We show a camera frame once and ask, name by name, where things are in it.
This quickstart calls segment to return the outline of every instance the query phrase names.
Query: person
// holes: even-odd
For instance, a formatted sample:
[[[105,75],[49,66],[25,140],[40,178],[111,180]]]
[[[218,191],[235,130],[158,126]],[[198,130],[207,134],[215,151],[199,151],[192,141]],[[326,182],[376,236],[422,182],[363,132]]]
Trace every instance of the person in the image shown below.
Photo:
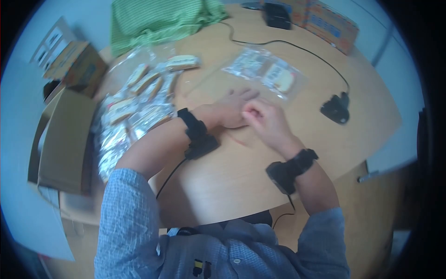
[[[258,95],[249,88],[231,90],[191,113],[208,131],[250,125],[284,160],[293,158],[305,146],[291,133],[282,109]],[[338,197],[316,161],[295,181],[310,216],[296,253],[278,245],[269,225],[240,219],[224,228],[199,226],[187,236],[178,229],[159,236],[159,209],[148,180],[165,166],[168,154],[188,148],[185,130],[183,120],[174,118],[149,131],[118,161],[102,202],[96,278],[350,277]]]

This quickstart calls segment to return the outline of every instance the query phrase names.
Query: left hand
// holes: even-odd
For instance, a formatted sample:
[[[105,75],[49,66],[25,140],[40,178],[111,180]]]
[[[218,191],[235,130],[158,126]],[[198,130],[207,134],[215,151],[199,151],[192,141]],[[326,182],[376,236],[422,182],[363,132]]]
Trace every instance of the left hand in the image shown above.
[[[242,116],[243,106],[260,92],[251,88],[229,90],[228,93],[211,105],[213,113],[218,117],[220,125],[226,128],[237,128],[247,125]]]

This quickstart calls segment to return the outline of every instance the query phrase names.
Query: right hand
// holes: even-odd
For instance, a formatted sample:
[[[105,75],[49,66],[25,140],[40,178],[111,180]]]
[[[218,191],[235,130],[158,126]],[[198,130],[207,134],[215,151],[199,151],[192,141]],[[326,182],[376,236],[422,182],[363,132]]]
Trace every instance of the right hand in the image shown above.
[[[257,98],[244,105],[242,116],[263,143],[282,155],[285,160],[290,160],[305,148],[291,132],[281,107],[263,98]]]

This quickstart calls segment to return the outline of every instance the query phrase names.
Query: floor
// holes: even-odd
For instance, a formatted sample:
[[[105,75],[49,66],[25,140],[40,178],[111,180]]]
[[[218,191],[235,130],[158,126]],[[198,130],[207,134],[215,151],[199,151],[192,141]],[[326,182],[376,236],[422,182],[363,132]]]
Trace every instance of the floor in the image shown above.
[[[335,180],[336,191],[345,216],[345,243],[352,278],[376,275],[388,254],[392,228],[408,183],[409,168],[404,168],[364,183],[358,176],[367,173],[365,163]],[[275,227],[281,245],[297,250],[297,240],[308,214],[300,201],[295,202],[297,214],[283,216]],[[289,204],[271,209],[273,220],[282,213],[292,212]],[[94,278],[93,259],[98,243],[98,227],[62,220],[68,243],[76,262],[47,259],[45,262],[54,279]]]

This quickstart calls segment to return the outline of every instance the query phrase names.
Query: black device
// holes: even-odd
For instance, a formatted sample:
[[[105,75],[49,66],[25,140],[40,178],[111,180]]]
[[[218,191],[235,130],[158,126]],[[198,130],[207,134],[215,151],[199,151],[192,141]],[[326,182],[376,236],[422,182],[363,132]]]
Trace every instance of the black device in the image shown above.
[[[207,134],[203,121],[197,120],[187,108],[180,109],[178,117],[186,124],[186,135],[190,138],[189,148],[184,152],[187,160],[198,159],[220,146],[214,136]]]
[[[266,173],[279,190],[285,195],[296,191],[294,180],[304,174],[319,157],[312,149],[302,149],[294,158],[282,163],[274,162],[266,168]]]
[[[240,6],[242,8],[249,9],[249,10],[260,11],[263,9],[262,4],[259,2],[245,2],[245,3],[241,3]]]
[[[321,106],[320,112],[334,122],[343,125],[350,118],[348,112],[349,102],[348,94],[341,92],[341,97],[333,95],[329,101],[325,102]]]
[[[262,17],[268,26],[287,30],[291,29],[289,14],[282,5],[265,3],[263,5]]]

